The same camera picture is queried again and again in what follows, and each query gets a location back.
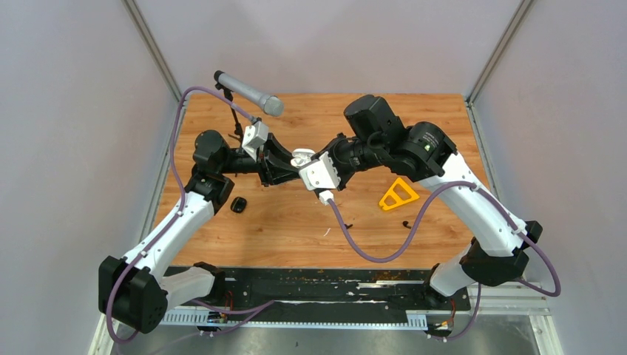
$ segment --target wooden tabletop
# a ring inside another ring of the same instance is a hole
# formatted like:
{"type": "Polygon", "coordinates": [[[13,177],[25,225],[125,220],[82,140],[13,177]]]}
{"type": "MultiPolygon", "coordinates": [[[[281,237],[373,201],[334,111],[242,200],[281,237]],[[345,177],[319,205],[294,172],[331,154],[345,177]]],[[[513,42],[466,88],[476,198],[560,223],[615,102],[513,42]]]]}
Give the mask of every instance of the wooden tabletop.
{"type": "MultiPolygon", "coordinates": [[[[339,132],[353,135],[342,115],[357,94],[279,95],[285,104],[280,118],[266,117],[242,98],[235,102],[263,117],[279,142],[288,150],[319,151],[339,132]]],[[[383,95],[405,125],[429,121],[440,126],[457,145],[470,168],[486,183],[485,172],[461,95],[383,95]]],[[[197,135],[207,129],[222,133],[231,147],[238,142],[227,134],[234,129],[228,107],[205,94],[193,95],[177,143],[177,169],[185,183],[193,166],[197,135]]],[[[323,206],[300,180],[262,187],[256,174],[231,175],[235,187],[224,207],[197,231],[174,259],[175,265],[204,261],[216,266],[326,267],[326,268],[431,268],[459,253],[472,238],[466,226],[442,203],[435,201],[426,213],[412,245],[387,264],[363,260],[348,245],[330,206],[323,206]],[[230,210],[233,198],[248,200],[242,214],[230,210]]],[[[379,167],[353,176],[348,187],[335,192],[335,200],[356,243],[374,257],[395,252],[407,237],[404,220],[413,223],[428,191],[411,186],[417,201],[383,212],[379,199],[396,175],[379,167]]],[[[178,199],[178,188],[169,174],[156,221],[165,217],[178,199]]]]}

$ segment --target white bracket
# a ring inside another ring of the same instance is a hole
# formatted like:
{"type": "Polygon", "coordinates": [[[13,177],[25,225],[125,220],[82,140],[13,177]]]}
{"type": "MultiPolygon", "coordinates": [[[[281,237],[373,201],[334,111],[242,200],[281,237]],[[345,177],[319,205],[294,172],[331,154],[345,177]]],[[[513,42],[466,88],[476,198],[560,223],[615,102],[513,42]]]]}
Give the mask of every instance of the white bracket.
{"type": "Polygon", "coordinates": [[[324,152],[316,160],[309,160],[309,149],[297,149],[292,155],[292,166],[299,168],[298,175],[309,191],[315,189],[336,189],[339,185],[337,169],[329,157],[329,152],[324,152]]]}
{"type": "Polygon", "coordinates": [[[255,161],[257,161],[257,150],[268,140],[268,133],[270,133],[270,128],[262,121],[246,126],[244,130],[242,148],[255,161]]]}

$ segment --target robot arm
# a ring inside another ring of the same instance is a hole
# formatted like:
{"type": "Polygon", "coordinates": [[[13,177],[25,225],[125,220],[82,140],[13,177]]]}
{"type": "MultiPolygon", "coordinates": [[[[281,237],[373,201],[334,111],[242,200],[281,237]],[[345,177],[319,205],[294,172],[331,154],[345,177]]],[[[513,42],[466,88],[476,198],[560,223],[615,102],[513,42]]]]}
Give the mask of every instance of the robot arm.
{"type": "Polygon", "coordinates": [[[453,181],[466,181],[475,188],[451,188],[439,197],[475,235],[459,255],[433,267],[426,284],[426,297],[443,302],[458,289],[474,282],[496,286],[519,278],[529,261],[527,247],[518,236],[525,233],[538,241],[542,227],[525,222],[505,209],[513,219],[511,227],[502,214],[481,194],[489,194],[477,179],[455,144],[436,125],[420,122],[405,127],[385,99],[366,95],[350,104],[344,115],[356,137],[343,134],[321,152],[303,152],[292,164],[299,167],[305,187],[328,204],[329,189],[342,190],[355,172],[386,166],[391,172],[418,182],[434,192],[453,181]]]}

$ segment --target yellow triangle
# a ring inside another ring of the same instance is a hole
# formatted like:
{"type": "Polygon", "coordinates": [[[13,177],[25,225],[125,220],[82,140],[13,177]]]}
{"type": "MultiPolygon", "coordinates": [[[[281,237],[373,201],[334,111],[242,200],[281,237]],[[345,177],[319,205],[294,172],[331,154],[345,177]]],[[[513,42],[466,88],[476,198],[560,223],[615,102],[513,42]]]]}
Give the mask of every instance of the yellow triangle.
{"type": "Polygon", "coordinates": [[[396,207],[403,206],[404,204],[418,200],[419,198],[420,196],[418,196],[418,194],[415,191],[413,191],[412,188],[409,185],[407,185],[406,182],[403,181],[403,179],[398,177],[396,181],[394,181],[392,186],[387,190],[385,195],[383,195],[383,198],[379,201],[379,207],[381,207],[381,209],[383,209],[384,211],[390,211],[391,209],[395,209],[396,207]],[[410,198],[403,200],[399,196],[399,194],[394,192],[394,188],[396,188],[397,186],[403,188],[403,190],[405,190],[405,192],[410,196],[410,198]],[[395,203],[391,205],[386,204],[385,199],[387,199],[388,197],[391,197],[395,201],[395,203]]]}

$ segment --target gray wall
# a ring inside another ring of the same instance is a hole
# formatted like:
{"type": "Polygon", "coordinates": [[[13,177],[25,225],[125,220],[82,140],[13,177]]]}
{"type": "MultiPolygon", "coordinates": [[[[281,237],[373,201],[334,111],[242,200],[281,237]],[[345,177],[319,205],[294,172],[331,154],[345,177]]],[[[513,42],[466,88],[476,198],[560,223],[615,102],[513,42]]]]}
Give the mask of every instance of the gray wall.
{"type": "Polygon", "coordinates": [[[0,352],[85,354],[174,102],[120,1],[3,1],[0,58],[0,352]]]}
{"type": "Polygon", "coordinates": [[[537,1],[477,103],[501,197],[544,225],[565,354],[627,349],[626,18],[623,0],[537,1]]]}
{"type": "Polygon", "coordinates": [[[181,87],[468,93],[519,0],[137,0],[181,87]]]}

